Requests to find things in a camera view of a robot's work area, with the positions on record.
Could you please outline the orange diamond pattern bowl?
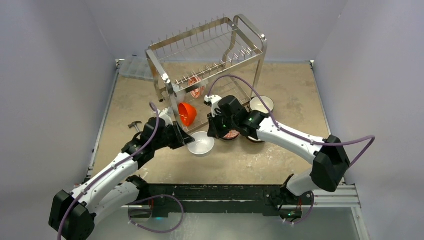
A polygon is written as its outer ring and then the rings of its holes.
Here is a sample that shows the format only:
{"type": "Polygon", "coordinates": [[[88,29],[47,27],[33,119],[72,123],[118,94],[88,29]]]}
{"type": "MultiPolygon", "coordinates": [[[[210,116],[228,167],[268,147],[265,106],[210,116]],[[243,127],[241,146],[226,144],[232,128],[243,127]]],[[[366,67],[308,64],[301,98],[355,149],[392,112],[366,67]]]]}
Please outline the orange diamond pattern bowl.
{"type": "Polygon", "coordinates": [[[240,133],[236,130],[230,130],[228,134],[223,136],[221,140],[223,141],[232,141],[240,136],[240,133]]]}

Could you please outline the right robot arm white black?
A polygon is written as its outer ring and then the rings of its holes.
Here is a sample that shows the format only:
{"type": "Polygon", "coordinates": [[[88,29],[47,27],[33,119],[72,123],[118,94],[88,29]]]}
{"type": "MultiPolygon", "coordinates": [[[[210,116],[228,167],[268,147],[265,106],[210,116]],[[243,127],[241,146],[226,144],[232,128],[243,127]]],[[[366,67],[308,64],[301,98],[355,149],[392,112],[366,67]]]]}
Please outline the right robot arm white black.
{"type": "Polygon", "coordinates": [[[288,204],[309,191],[335,192],[350,166],[340,139],[333,135],[321,138],[287,127],[269,113],[247,110],[232,95],[205,96],[204,104],[211,107],[207,115],[209,137],[220,139],[235,130],[244,137],[282,147],[311,164],[310,169],[284,182],[280,196],[288,204]]]}

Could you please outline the stainless steel dish rack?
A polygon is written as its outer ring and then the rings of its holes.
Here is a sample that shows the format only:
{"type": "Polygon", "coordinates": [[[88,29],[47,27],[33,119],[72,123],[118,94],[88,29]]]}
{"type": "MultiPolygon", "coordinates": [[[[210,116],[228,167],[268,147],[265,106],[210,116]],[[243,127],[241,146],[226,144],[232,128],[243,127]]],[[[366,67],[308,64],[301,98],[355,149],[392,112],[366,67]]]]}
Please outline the stainless steel dish rack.
{"type": "Polygon", "coordinates": [[[210,108],[204,96],[211,92],[235,96],[246,106],[253,98],[250,87],[235,79],[253,70],[251,85],[259,83],[268,48],[265,34],[243,14],[216,17],[198,26],[152,43],[145,51],[160,102],[172,107],[181,121],[178,106],[187,102],[197,110],[194,123],[184,130],[193,133],[207,126],[210,108]]]}

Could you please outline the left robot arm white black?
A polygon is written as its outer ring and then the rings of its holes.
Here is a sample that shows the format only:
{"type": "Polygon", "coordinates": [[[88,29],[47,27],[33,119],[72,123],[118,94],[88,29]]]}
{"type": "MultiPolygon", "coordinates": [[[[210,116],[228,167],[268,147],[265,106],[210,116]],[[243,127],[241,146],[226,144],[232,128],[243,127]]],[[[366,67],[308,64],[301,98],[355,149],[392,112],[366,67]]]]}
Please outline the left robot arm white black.
{"type": "Polygon", "coordinates": [[[153,192],[135,175],[163,148],[179,149],[195,142],[177,122],[152,117],[103,170],[70,192],[59,191],[53,198],[48,224],[57,239],[86,240],[96,225],[127,204],[154,203],[169,195],[153,192]]]}

